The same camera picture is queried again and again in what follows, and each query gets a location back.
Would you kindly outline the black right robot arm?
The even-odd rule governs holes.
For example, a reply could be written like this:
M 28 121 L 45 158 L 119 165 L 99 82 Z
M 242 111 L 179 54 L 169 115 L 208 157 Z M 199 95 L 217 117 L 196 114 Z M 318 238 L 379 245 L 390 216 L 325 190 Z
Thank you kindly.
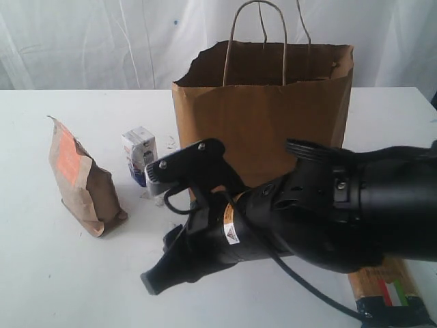
M 246 186 L 217 139 L 204 139 L 146 169 L 164 200 L 186 189 L 186 223 L 163 239 L 164 254 L 141 275 L 164 290 L 239 262 L 297 256 L 340 273 L 385 257 L 436 259 L 436 148 L 393 146 L 352 152 L 288 139 L 295 168 Z

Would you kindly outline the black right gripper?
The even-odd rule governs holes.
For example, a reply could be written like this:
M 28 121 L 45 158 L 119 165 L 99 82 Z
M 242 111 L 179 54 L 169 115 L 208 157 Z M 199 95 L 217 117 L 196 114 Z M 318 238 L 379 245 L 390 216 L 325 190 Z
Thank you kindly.
M 355 272 L 362 247 L 343 203 L 357 173 L 353 163 L 299 161 L 294 171 L 242 193 L 219 186 L 209 206 L 166 235 L 164 254 L 185 259 L 190 283 L 242 261 L 290 255 Z

